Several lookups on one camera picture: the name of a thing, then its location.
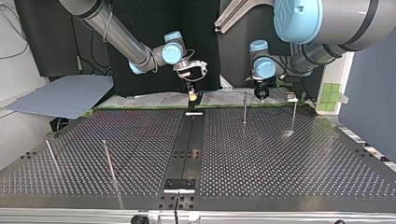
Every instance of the wire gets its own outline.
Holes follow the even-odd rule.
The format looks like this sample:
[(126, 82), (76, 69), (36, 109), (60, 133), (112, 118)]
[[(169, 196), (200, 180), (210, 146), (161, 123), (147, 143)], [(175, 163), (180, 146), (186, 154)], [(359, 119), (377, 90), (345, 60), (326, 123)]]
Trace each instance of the wire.
[(101, 67), (101, 68), (107, 69), (107, 68), (110, 67), (110, 64), (109, 64), (108, 66), (101, 65), (99, 62), (96, 61), (95, 57), (93, 56), (93, 55), (94, 55), (94, 53), (93, 53), (93, 37), (94, 37), (94, 32), (95, 32), (94, 30), (91, 30), (91, 38), (90, 38), (90, 54), (91, 54), (91, 58), (92, 58), (93, 62), (94, 62), (96, 65), (98, 65), (98, 66)]
[(108, 22), (106, 23), (106, 29), (105, 32), (103, 33), (103, 42), (105, 43), (107, 43), (106, 37), (107, 37), (108, 29), (110, 28), (110, 23), (113, 20), (113, 6), (108, 5), (108, 7), (110, 8), (110, 18), (108, 18)]
[[(8, 8), (8, 9), (14, 14), (14, 16), (15, 16), (18, 20), (20, 19), (20, 16), (18, 15), (18, 12), (17, 12), (12, 6), (10, 6), (10, 5), (8, 5), (8, 4), (4, 3), (4, 2), (0, 2), (0, 6), (3, 6), (3, 7)], [(15, 27), (14, 23), (12, 23), (12, 21), (11, 21), (11, 20), (9, 19), (9, 17), (6, 15), (6, 13), (4, 13), (2, 10), (0, 10), (0, 11), (1, 11), (1, 12), (3, 13), (3, 15), (6, 17), (6, 19), (8, 20), (8, 23), (11, 24), (11, 26), (12, 26), (12, 28), (15, 30), (15, 32), (16, 32), (23, 40), (26, 40), (26, 37), (25, 37), (23, 31), (19, 31), (19, 30), (17, 29), (17, 27)]]
[(201, 77), (198, 77), (198, 78), (196, 78), (196, 79), (189, 79), (189, 78), (186, 78), (186, 77), (182, 77), (182, 79), (184, 79), (184, 80), (186, 80), (186, 81), (189, 81), (189, 82), (197, 82), (197, 81), (201, 81), (201, 80), (204, 79), (206, 76), (207, 76), (207, 73), (206, 73), (206, 74), (202, 74)]
[(306, 86), (305, 86), (305, 84), (304, 84), (304, 81), (303, 81), (303, 78), (302, 78), (302, 77), (300, 77), (300, 81), (301, 81), (301, 84), (303, 85), (304, 91), (305, 91), (306, 94), (308, 95), (308, 97), (309, 97), (309, 99), (311, 100), (312, 104), (314, 104), (314, 106), (317, 107), (317, 104), (314, 102), (314, 98), (312, 98), (312, 96), (309, 94), (309, 92), (308, 92), (308, 90), (307, 90), (307, 88), (306, 88)]
[(306, 58), (306, 60), (307, 60), (309, 63), (312, 63), (312, 64), (317, 65), (317, 66), (326, 66), (326, 65), (329, 65), (329, 64), (335, 62), (335, 60), (337, 60), (337, 58), (333, 58), (331, 61), (326, 62), (326, 63), (317, 63), (317, 62), (312, 61), (312, 60), (308, 57), (308, 55), (306, 54), (306, 51), (305, 51), (305, 45), (301, 45), (301, 50), (302, 50), (303, 55), (304, 55), (304, 57)]
[[(95, 66), (93, 66), (93, 64), (92, 64), (89, 60), (83, 58), (83, 57), (80, 55), (79, 48), (78, 48), (78, 42), (77, 42), (77, 38), (76, 38), (76, 28), (75, 28), (75, 24), (74, 24), (74, 22), (73, 22), (73, 16), (72, 16), (72, 15), (69, 15), (69, 18), (70, 18), (70, 22), (71, 22), (71, 25), (72, 25), (72, 31), (73, 31), (73, 37), (74, 37), (74, 41), (75, 41), (75, 45), (76, 45), (76, 53), (77, 53), (77, 56), (81, 59), (82, 62), (84, 62), (85, 64), (87, 64), (87, 65), (92, 69), (91, 74), (93, 74), (95, 71), (98, 71), (98, 72), (100, 72), (102, 75), (104, 75), (104, 73), (103, 73), (101, 70), (97, 69)], [(81, 75), (82, 72), (83, 72), (83, 70), (84, 70), (84, 68), (82, 68), (82, 70), (81, 70), (78, 74)]]
[(176, 224), (178, 224), (177, 205), (178, 205), (178, 195), (177, 195), (176, 206), (175, 206), (175, 223)]
[(89, 30), (95, 30), (95, 29), (93, 29), (90, 25), (87, 25), (87, 24), (85, 23), (84, 20), (80, 20), (80, 21), (81, 21), (81, 23), (82, 23), (87, 29), (89, 29)]
[[(5, 8), (8, 8), (8, 9), (14, 14), (14, 16), (15, 16), (18, 20), (20, 19), (20, 16), (18, 15), (17, 11), (16, 11), (13, 7), (11, 7), (10, 5), (8, 5), (8, 4), (4, 3), (4, 2), (0, 2), (0, 6), (3, 6), (3, 7), (5, 7)], [(19, 31), (19, 30), (17, 29), (17, 27), (15, 27), (14, 23), (12, 23), (12, 21), (9, 19), (9, 17), (6, 15), (6, 13), (5, 13), (3, 10), (0, 9), (0, 11), (1, 11), (1, 13), (3, 14), (3, 16), (6, 18), (6, 20), (8, 21), (8, 23), (11, 25), (11, 27), (12, 27), (12, 29), (15, 31), (15, 33), (16, 33), (18, 36), (20, 36), (20, 37), (26, 42), (26, 45), (25, 45), (25, 47), (24, 47), (24, 49), (23, 49), (22, 51), (20, 51), (20, 52), (18, 52), (18, 53), (16, 53), (16, 54), (12, 54), (12, 55), (8, 55), (8, 56), (0, 57), (0, 60), (15, 58), (15, 57), (17, 57), (17, 56), (22, 55), (24, 52), (26, 52), (26, 50), (28, 50), (28, 48), (29, 48), (29, 43), (28, 43), (27, 40), (26, 40), (26, 37), (25, 37), (25, 35), (24, 35), (24, 32), (23, 32), (23, 31)]]
[(26, 44), (26, 45), (25, 45), (25, 48), (24, 48), (21, 52), (16, 53), (16, 54), (13, 54), (13, 55), (6, 56), (6, 57), (0, 57), (0, 60), (3, 60), (3, 59), (10, 59), (10, 58), (15, 58), (15, 57), (17, 57), (17, 56), (20, 56), (20, 55), (22, 55), (24, 52), (26, 52), (26, 50), (27, 50), (28, 48), (29, 48), (29, 44)]

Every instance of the metal rod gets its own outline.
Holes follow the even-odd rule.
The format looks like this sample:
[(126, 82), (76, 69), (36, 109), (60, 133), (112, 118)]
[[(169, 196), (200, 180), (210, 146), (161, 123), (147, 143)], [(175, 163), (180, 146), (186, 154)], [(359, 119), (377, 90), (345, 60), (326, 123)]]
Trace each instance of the metal rod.
[(50, 141), (46, 140), (47, 148), (49, 149), (50, 156), (53, 160), (56, 160), (55, 154), (53, 154), (52, 146), (50, 145)]
[(110, 168), (111, 176), (113, 177), (114, 181), (117, 181), (116, 174), (114, 173), (114, 169), (113, 169), (113, 162), (111, 161), (110, 152), (108, 151), (107, 141), (103, 140), (102, 142), (103, 142), (103, 147), (105, 148), (105, 152), (106, 152), (106, 156), (107, 156), (107, 162), (108, 162), (108, 167)]
[(244, 96), (244, 107), (245, 107), (245, 111), (244, 111), (244, 124), (247, 123), (247, 113), (248, 113), (248, 94), (245, 92), (245, 96)]
[(295, 102), (295, 103), (294, 103), (293, 119), (295, 119), (295, 118), (296, 118), (296, 113), (297, 113), (297, 104), (298, 104), (298, 102)]

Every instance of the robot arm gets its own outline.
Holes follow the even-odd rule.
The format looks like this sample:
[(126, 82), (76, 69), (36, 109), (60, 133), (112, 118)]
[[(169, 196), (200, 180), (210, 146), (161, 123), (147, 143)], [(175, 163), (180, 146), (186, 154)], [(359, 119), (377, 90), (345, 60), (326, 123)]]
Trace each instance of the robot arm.
[(341, 58), (348, 51), (367, 49), (396, 26), (394, 0), (233, 0), (216, 21), (226, 33), (251, 8), (275, 8), (276, 34), (291, 49), (289, 57), (270, 55), (268, 43), (251, 44), (252, 74), (257, 97), (268, 96), (266, 81), (273, 76), (309, 76), (312, 70)]
[(164, 36), (165, 44), (150, 49), (120, 22), (103, 0), (59, 0), (74, 16), (87, 22), (118, 49), (130, 62), (134, 73), (140, 75), (148, 71), (156, 72), (158, 67), (171, 64), (188, 87), (190, 100), (195, 101), (194, 81), (189, 79), (193, 67), (201, 67), (202, 76), (207, 74), (205, 62), (191, 61), (183, 37), (176, 31)]

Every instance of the metal post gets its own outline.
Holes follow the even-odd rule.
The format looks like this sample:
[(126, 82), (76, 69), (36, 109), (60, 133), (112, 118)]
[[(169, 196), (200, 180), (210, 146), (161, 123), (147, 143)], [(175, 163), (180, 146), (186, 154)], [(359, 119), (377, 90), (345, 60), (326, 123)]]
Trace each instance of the metal post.
[(245, 96), (244, 96), (244, 108), (245, 108), (245, 111), (244, 111), (244, 124), (247, 123), (247, 113), (248, 113), (248, 99), (247, 99), (247, 97), (248, 97), (248, 95), (245, 92)]
[(116, 174), (114, 173), (114, 169), (113, 169), (113, 162), (111, 161), (110, 152), (108, 151), (107, 141), (103, 140), (102, 142), (103, 142), (103, 148), (105, 149), (106, 152), (108, 167), (110, 168), (111, 176), (113, 177), (114, 181), (117, 181)]

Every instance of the metal bracket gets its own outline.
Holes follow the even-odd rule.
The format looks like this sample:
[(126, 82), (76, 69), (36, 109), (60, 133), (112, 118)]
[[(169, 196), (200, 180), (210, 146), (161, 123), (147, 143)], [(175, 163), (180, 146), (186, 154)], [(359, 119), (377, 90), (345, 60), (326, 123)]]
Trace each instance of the metal bracket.
[(216, 33), (227, 33), (245, 14), (259, 5), (274, 6), (275, 0), (233, 0), (215, 22)]
[(165, 183), (164, 193), (195, 193), (195, 180), (187, 179), (167, 179)]
[(175, 67), (175, 71), (177, 71), (178, 75), (180, 76), (179, 71), (184, 71), (187, 69), (192, 69), (193, 67), (201, 67), (201, 74), (202, 76), (207, 75), (207, 63), (202, 61), (192, 61), (188, 65), (183, 67)]

